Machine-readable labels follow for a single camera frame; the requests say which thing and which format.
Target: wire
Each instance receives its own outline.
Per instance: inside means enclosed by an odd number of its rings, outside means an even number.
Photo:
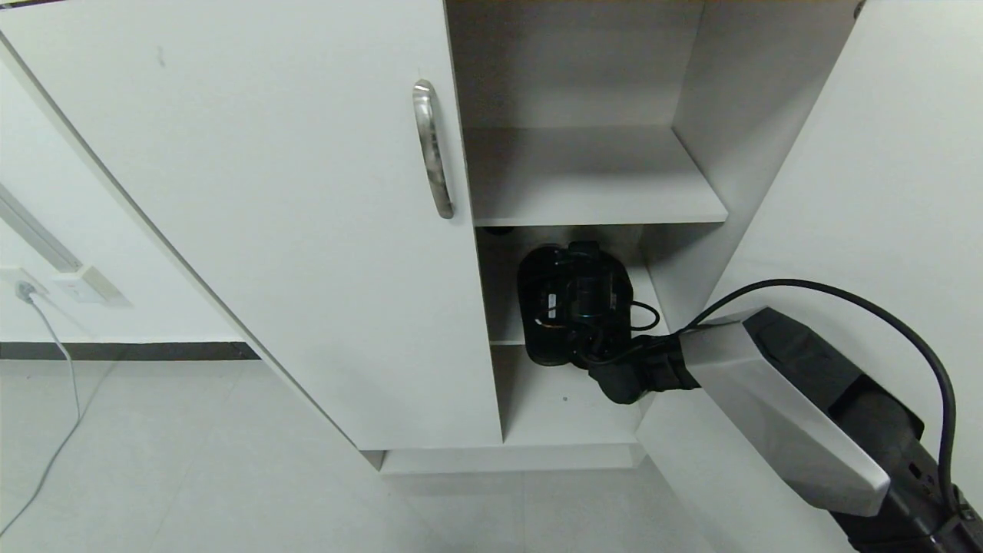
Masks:
[[[647,303],[642,303],[640,301],[633,301],[633,302],[631,302],[631,304],[634,305],[635,307],[641,307],[642,309],[646,309],[650,313],[652,313],[653,315],[656,316],[656,319],[654,321],[652,321],[652,323],[650,323],[650,324],[648,324],[648,325],[646,325],[644,327],[632,327],[631,330],[633,330],[633,331],[650,331],[651,329],[655,328],[656,325],[658,325],[659,322],[663,319],[663,316],[660,315],[658,311],[656,311],[656,308],[655,307],[652,307],[651,305],[649,305]]]
[[[693,319],[692,322],[673,334],[681,335],[682,333],[696,330],[700,323],[702,323],[707,317],[738,297],[761,288],[769,288],[774,286],[808,288],[810,290],[816,290],[836,296],[857,305],[879,317],[885,323],[891,325],[892,328],[907,338],[908,341],[910,341],[915,348],[918,349],[918,352],[922,354],[925,360],[928,361],[929,367],[931,367],[932,372],[935,373],[936,380],[939,382],[939,389],[942,393],[942,439],[939,445],[939,484],[942,487],[943,502],[951,511],[951,515],[957,516],[959,514],[959,507],[953,488],[953,448],[955,443],[955,391],[953,390],[953,382],[949,378],[949,373],[946,371],[946,367],[942,364],[942,360],[939,359],[939,356],[932,350],[932,347],[930,347],[929,344],[918,335],[918,333],[912,330],[911,327],[906,325],[901,321],[901,319],[895,317],[884,308],[856,294],[847,292],[846,290],[835,286],[830,286],[828,284],[822,284],[812,280],[803,280],[800,278],[771,278],[768,280],[754,282],[734,290],[705,309],[702,313],[696,316],[696,319]]]
[[[18,297],[34,308],[34,311],[37,312],[41,318],[41,321],[44,323],[45,328],[48,329],[48,333],[51,335],[51,338],[54,339],[55,344],[58,345],[58,349],[61,349],[62,354],[65,355],[65,360],[68,361],[69,373],[72,375],[72,392],[75,394],[75,424],[72,425],[72,429],[68,431],[68,435],[65,436],[65,439],[62,440],[62,443],[58,446],[58,449],[55,450],[54,455],[51,456],[51,460],[48,461],[48,465],[44,468],[44,472],[41,473],[41,479],[37,482],[37,487],[34,488],[34,493],[31,494],[30,499],[24,503],[24,506],[17,511],[17,514],[14,515],[9,522],[7,522],[2,530],[0,530],[0,538],[7,533],[7,530],[10,529],[14,522],[16,522],[17,519],[24,514],[24,511],[30,507],[30,504],[34,503],[34,500],[37,499],[37,494],[41,493],[41,488],[44,486],[44,481],[48,479],[48,473],[51,472],[51,466],[54,465],[55,460],[58,459],[58,455],[61,454],[61,451],[65,448],[65,444],[67,444],[72,435],[75,434],[76,429],[79,428],[79,424],[82,422],[83,416],[85,416],[79,406],[79,384],[75,378],[75,364],[72,362],[72,355],[70,355],[68,349],[65,348],[65,344],[58,339],[58,335],[56,335],[54,329],[51,328],[51,323],[49,323],[48,318],[44,316],[44,312],[41,311],[41,309],[34,303],[33,299],[30,298],[30,292],[24,295],[18,294]]]

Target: metal door handle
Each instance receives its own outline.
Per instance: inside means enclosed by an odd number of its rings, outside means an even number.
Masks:
[[[424,151],[424,166],[431,183],[436,212],[443,218],[454,217],[454,205],[447,194],[447,178],[443,175],[443,161],[440,159],[440,145],[436,138],[434,121],[434,85],[421,79],[413,86],[413,112],[417,116],[417,132],[420,133],[420,148]]]

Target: black cable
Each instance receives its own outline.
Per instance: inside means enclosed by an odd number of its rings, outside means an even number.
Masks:
[[[808,288],[810,290],[816,290],[836,296],[854,305],[862,307],[863,309],[879,317],[885,323],[891,325],[892,328],[907,338],[908,341],[910,341],[915,348],[918,349],[918,352],[925,357],[925,360],[928,361],[928,365],[931,367],[932,372],[935,373],[935,378],[939,382],[939,388],[942,392],[942,440],[939,445],[939,484],[942,487],[943,502],[951,511],[950,514],[957,516],[959,514],[959,508],[955,499],[953,488],[953,447],[955,443],[955,391],[953,390],[953,382],[950,380],[949,373],[946,371],[946,367],[942,364],[942,360],[940,360],[939,356],[932,350],[932,347],[930,347],[929,344],[918,335],[918,333],[912,330],[911,327],[906,325],[901,321],[901,319],[895,317],[884,308],[856,294],[847,292],[846,290],[835,286],[830,286],[828,284],[822,284],[820,282],[803,280],[799,278],[770,278],[768,280],[754,282],[734,290],[697,315],[696,319],[693,319],[691,323],[673,334],[680,335],[685,332],[696,330],[699,324],[702,323],[707,317],[734,299],[749,292],[753,292],[754,290],[774,286]],[[618,357],[624,356],[627,353],[628,352],[623,352],[618,355]]]
[[[640,301],[633,301],[631,302],[631,304],[634,305],[635,307],[641,307],[642,309],[648,310],[656,317],[656,319],[652,321],[652,323],[649,325],[646,325],[644,327],[632,327],[631,330],[633,331],[650,331],[651,329],[655,328],[656,325],[663,319],[663,316],[660,315],[658,311],[656,311],[656,308],[652,307],[647,303],[642,303]]]

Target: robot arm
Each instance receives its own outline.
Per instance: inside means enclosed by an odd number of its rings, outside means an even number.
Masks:
[[[924,425],[805,325],[765,308],[589,373],[612,400],[701,386],[803,500],[862,552],[983,552],[983,522],[919,442]]]
[[[771,285],[847,299],[902,332],[943,390],[941,465],[919,442],[921,420],[811,329],[771,308],[708,323],[726,302]],[[737,290],[668,336],[631,337],[631,283],[597,243],[545,246],[518,275],[526,349],[543,365],[586,369],[614,402],[703,388],[803,500],[833,516],[854,549],[983,553],[983,522],[949,485],[952,385],[924,340],[843,290],[771,280]]]

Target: floor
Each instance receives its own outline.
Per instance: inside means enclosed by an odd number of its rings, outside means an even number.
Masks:
[[[4,553],[710,551],[648,460],[383,479],[261,361],[77,366],[86,418]],[[0,361],[1,523],[73,417],[63,362]]]

